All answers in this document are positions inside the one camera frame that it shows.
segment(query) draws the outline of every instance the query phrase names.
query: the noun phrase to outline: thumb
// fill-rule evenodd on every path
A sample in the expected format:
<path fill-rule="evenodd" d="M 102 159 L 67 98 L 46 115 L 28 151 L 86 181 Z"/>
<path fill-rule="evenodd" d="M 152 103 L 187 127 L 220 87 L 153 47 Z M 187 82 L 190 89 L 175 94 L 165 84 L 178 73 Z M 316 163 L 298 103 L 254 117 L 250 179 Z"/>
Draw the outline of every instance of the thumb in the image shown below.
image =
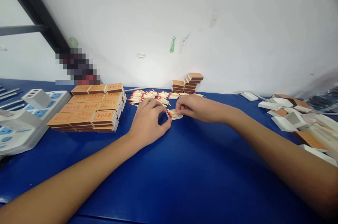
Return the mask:
<path fill-rule="evenodd" d="M 179 110 L 176 111 L 177 115 L 184 115 L 184 116 L 188 116 L 188 117 L 194 117 L 194 112 L 192 110 L 189 109 L 184 109 L 184 110 Z"/>
<path fill-rule="evenodd" d="M 163 125 L 161 125 L 162 129 L 163 129 L 163 134 L 168 131 L 168 129 L 171 127 L 171 122 L 172 119 L 168 119 Z"/>

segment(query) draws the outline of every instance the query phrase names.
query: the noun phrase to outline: person's right hand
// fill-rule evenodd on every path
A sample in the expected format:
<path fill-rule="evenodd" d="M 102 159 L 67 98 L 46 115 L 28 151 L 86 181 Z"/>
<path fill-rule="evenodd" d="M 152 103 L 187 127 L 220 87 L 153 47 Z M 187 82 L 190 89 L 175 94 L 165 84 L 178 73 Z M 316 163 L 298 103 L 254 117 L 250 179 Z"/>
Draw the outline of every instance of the person's right hand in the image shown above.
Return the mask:
<path fill-rule="evenodd" d="M 182 114 L 208 123 L 228 123 L 232 116 L 240 113 L 242 112 L 235 107 L 195 94 L 181 95 L 176 102 L 177 115 Z"/>

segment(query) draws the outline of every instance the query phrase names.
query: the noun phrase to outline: hand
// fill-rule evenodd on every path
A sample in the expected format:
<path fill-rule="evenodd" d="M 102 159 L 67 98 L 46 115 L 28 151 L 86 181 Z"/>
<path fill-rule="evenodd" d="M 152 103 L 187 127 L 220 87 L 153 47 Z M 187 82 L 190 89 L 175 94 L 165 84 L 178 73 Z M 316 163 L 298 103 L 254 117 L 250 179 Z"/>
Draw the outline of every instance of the hand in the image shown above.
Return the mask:
<path fill-rule="evenodd" d="M 191 94 L 180 96 L 176 102 L 176 113 L 203 122 L 227 124 L 232 116 L 242 112 L 235 107 Z"/>
<path fill-rule="evenodd" d="M 142 148 L 156 141 L 171 127 L 171 119 L 163 125 L 158 124 L 158 115 L 161 112 L 167 112 L 167 109 L 152 98 L 145 98 L 138 105 L 128 135 L 140 143 Z"/>

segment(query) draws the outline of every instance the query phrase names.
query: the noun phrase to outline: green stain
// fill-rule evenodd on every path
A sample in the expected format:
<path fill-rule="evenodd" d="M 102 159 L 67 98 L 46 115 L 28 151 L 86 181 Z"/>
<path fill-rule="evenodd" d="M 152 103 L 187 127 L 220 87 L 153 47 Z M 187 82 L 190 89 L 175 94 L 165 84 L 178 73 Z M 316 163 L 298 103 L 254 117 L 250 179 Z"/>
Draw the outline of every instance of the green stain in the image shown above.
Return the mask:
<path fill-rule="evenodd" d="M 173 44 L 171 45 L 170 50 L 169 50 L 170 53 L 173 53 L 175 51 L 175 40 L 176 40 L 176 37 L 173 36 Z"/>
<path fill-rule="evenodd" d="M 185 42 L 188 39 L 189 36 L 190 36 L 190 34 L 187 35 L 187 37 L 183 40 L 183 42 Z"/>

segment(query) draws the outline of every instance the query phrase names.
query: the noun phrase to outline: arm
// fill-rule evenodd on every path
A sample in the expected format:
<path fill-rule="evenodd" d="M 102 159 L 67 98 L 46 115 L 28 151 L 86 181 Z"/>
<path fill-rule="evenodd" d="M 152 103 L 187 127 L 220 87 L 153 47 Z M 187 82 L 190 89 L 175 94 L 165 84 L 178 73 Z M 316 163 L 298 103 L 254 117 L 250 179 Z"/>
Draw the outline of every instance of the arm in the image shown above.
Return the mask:
<path fill-rule="evenodd" d="M 7 224 L 66 223 L 117 167 L 170 128 L 171 120 L 158 125 L 158 115 L 166 111 L 158 101 L 144 99 L 126 135 L 6 204 L 0 219 Z"/>
<path fill-rule="evenodd" d="M 204 122 L 227 124 L 311 208 L 323 217 L 337 217 L 338 168 L 335 166 L 274 133 L 237 108 L 197 95 L 183 95 L 177 100 L 176 113 Z"/>

